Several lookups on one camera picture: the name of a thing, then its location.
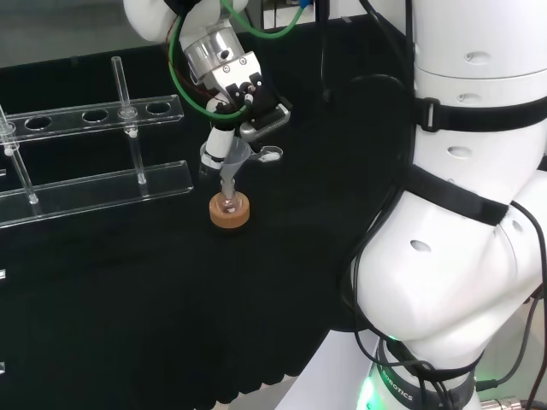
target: white robot link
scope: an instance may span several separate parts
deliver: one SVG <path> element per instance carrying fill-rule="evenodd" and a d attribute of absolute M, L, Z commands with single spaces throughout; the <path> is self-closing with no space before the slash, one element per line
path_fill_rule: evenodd
<path fill-rule="evenodd" d="M 233 7 L 241 11 L 246 3 L 233 0 Z M 547 97 L 547 2 L 412 3 L 423 121 L 406 191 L 360 254 L 357 301 L 373 326 L 403 347 L 395 351 L 382 342 L 377 358 L 431 363 L 444 374 L 447 407 L 480 410 L 473 367 L 542 284 L 536 230 L 511 203 L 547 229 L 547 174 L 537 171 L 547 120 L 533 114 Z M 388 18 L 404 15 L 403 0 L 375 5 Z M 141 36 L 166 37 L 174 13 L 164 2 L 125 0 L 125 6 Z M 226 85 L 260 72 L 254 54 L 241 49 L 220 0 L 202 0 L 189 13 L 180 42 L 195 78 L 227 102 L 233 96 Z M 219 53 L 227 49 L 223 61 Z M 249 64 L 232 70 L 240 56 Z M 230 79 L 222 71 L 226 64 Z M 203 162 L 214 167 L 210 161 L 226 156 L 232 137 L 233 130 L 213 129 L 206 151 L 214 158 Z M 421 389 L 409 367 L 376 366 L 372 380 L 377 400 L 369 408 L 439 407 L 438 385 L 425 382 Z"/>
<path fill-rule="evenodd" d="M 247 1 L 230 0 L 237 13 L 244 10 Z M 254 52 L 244 52 L 230 24 L 230 12 L 221 0 L 172 0 L 169 3 L 195 3 L 187 7 L 190 10 L 182 16 L 179 42 L 194 83 L 218 93 L 207 104 L 207 111 L 218 115 L 212 115 L 214 126 L 202 154 L 202 171 L 215 173 L 221 169 L 232 147 L 236 126 L 240 125 L 243 139 L 255 142 L 286 124 L 291 117 L 291 106 L 264 86 L 260 63 Z M 124 0 L 124 7 L 137 33 L 157 43 L 165 41 L 177 18 L 164 1 Z M 247 115 L 240 116 L 244 120 L 217 120 L 223 113 L 234 113 L 243 106 L 253 108 Z"/>

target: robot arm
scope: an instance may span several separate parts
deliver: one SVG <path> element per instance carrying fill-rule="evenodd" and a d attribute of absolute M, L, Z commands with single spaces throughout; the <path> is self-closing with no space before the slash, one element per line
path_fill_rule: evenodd
<path fill-rule="evenodd" d="M 241 12 L 247 0 L 233 0 L 233 8 Z M 215 126 L 202 155 L 203 170 L 221 169 L 235 133 L 240 125 L 243 139 L 254 142 L 290 119 L 288 104 L 264 86 L 262 70 L 254 52 L 245 53 L 230 24 L 230 14 L 220 0 L 124 0 L 131 25 L 149 40 L 162 42 L 168 35 L 177 12 L 186 16 L 179 41 L 190 66 L 192 80 L 218 93 L 207 107 L 210 112 L 249 110 L 241 123 Z"/>

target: test tube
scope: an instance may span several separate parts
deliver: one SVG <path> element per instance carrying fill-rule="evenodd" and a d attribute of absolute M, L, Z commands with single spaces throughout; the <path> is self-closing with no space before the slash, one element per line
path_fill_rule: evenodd
<path fill-rule="evenodd" d="M 19 152 L 19 143 L 15 138 L 15 126 L 7 121 L 2 106 L 0 106 L 0 139 L 4 144 L 3 153 L 11 158 L 28 201 L 32 205 L 36 205 L 38 203 L 38 196 L 34 191 L 32 181 L 26 171 L 25 162 L 23 162 L 23 158 Z"/>
<path fill-rule="evenodd" d="M 137 116 L 137 109 L 131 105 L 126 75 L 123 72 L 123 64 L 121 63 L 120 57 L 112 57 L 112 69 L 114 71 L 118 97 L 120 98 L 121 103 L 118 115 L 123 120 L 131 120 Z M 144 176 L 143 157 L 140 154 L 140 145 L 138 143 L 138 128 L 137 126 L 126 126 L 124 131 L 129 136 L 129 149 L 131 150 L 131 157 L 133 159 L 133 165 L 135 166 L 135 172 L 137 173 L 138 183 L 144 185 L 146 184 L 146 177 Z"/>

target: green led light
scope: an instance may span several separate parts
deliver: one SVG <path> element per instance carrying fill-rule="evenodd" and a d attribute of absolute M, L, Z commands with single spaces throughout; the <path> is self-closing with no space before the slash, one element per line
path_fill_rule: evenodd
<path fill-rule="evenodd" d="M 371 378 L 366 378 L 362 384 L 361 393 L 359 394 L 359 400 L 357 402 L 357 410 L 368 410 L 371 408 L 369 402 L 374 396 L 374 386 Z"/>

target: metal connector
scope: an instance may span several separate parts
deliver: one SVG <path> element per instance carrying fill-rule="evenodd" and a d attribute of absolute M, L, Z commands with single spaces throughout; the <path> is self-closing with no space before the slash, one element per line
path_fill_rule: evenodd
<path fill-rule="evenodd" d="M 505 397 L 500 400 L 482 401 L 482 410 L 522 410 L 521 401 L 514 397 Z"/>

